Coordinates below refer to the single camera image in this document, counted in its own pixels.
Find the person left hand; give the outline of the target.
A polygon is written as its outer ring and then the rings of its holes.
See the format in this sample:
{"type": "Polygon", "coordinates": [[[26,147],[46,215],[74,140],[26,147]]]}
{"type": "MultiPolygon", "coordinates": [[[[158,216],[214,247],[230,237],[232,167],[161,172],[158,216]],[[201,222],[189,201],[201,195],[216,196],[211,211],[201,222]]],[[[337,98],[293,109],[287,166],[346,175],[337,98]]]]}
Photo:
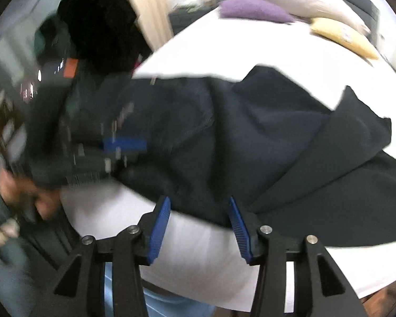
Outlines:
{"type": "Polygon", "coordinates": [[[33,205],[43,220],[51,218],[60,207],[59,190],[43,190],[28,178],[15,177],[0,168],[0,196],[7,205],[17,206],[26,196],[33,198],[33,205]]]}

